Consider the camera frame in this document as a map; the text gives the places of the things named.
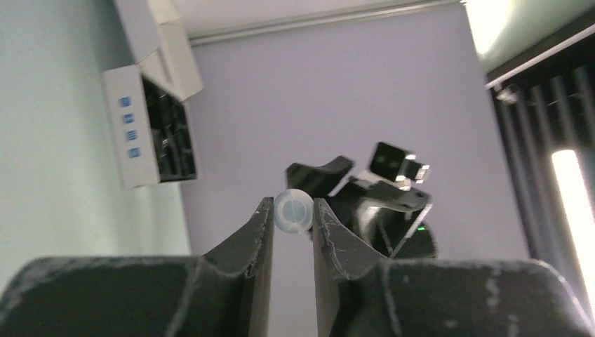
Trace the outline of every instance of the fluorescent light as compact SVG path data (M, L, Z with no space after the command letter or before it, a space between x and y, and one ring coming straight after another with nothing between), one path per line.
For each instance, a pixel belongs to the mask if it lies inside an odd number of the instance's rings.
M510 0L467 0L465 7L475 49L479 55L485 55L508 22Z
M570 234L573 238L584 285L587 288L589 309L592 313L595 303L595 264L593 264L595 245L592 243L595 237L595 219L589 193L584 184L576 152L572 150L558 151L551 156L551 160L554 163L564 211L568 219L568 226L570 226Z

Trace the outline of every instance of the vertical blind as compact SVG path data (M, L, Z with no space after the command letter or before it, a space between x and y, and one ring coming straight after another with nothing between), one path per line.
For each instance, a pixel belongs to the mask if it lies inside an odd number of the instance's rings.
M531 257L556 268L588 308L551 155L575 150L585 184L593 186L595 63L531 72L491 91L504 150Z

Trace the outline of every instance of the translucent ball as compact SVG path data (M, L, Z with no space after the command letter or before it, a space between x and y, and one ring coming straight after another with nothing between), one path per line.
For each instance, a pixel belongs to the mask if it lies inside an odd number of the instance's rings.
M275 198L275 226L285 233L303 234L312 227L314 200L302 190L285 190Z

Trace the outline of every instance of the blue label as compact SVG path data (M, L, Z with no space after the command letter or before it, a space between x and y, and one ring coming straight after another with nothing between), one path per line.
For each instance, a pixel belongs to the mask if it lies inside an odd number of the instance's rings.
M120 106L121 107L129 107L132 104L130 96L120 98Z
M135 140L136 138L138 138L138 135L136 134L136 130L126 132L126 141L127 142Z
M133 147L132 149L129 149L128 156L130 158L140 157L140 147Z
M130 124L134 122L134 114L125 114L122 116L124 124Z

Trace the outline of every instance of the wall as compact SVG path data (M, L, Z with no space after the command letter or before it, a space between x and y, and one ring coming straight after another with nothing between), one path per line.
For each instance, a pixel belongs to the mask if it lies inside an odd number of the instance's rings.
M0 0L0 291L47 255L186 254L177 185L122 191L102 71L131 63L105 0Z
M442 258L526 258L504 154L463 6L195 49L191 101L204 179L182 186L192 250L237 230L299 161L367 166L375 143L433 172ZM276 231L270 336L315 336L312 243Z

